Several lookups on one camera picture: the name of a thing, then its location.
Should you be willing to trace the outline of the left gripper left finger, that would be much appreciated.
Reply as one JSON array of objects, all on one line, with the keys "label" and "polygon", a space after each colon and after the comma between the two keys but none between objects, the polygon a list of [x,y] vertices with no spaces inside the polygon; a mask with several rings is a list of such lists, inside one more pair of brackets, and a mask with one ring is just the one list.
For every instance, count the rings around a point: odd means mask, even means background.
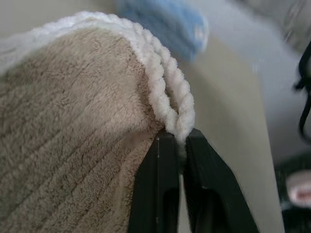
[{"label": "left gripper left finger", "polygon": [[179,188],[175,138],[158,132],[135,175],[128,232],[177,232]]}]

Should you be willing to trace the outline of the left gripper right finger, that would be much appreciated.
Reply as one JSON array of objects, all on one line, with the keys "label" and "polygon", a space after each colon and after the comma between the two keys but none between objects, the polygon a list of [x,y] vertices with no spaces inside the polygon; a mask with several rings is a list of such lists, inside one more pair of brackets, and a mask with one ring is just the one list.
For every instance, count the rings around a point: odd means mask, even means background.
[{"label": "left gripper right finger", "polygon": [[187,211],[193,233],[257,233],[238,181],[198,129],[186,140]]}]

